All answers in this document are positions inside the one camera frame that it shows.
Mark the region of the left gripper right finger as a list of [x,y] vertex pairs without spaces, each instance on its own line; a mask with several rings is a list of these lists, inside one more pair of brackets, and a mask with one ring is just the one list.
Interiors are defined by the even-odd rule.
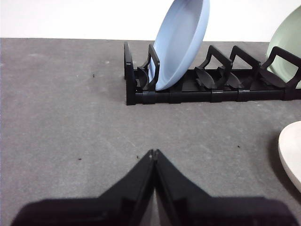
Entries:
[[288,206],[265,197],[213,197],[154,151],[156,193],[163,226],[297,226]]

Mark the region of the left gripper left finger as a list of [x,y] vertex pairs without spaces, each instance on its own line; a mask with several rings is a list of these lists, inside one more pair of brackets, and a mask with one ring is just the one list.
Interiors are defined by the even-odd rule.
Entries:
[[45,199],[23,206],[14,226],[138,226],[154,190],[149,150],[117,183],[95,198]]

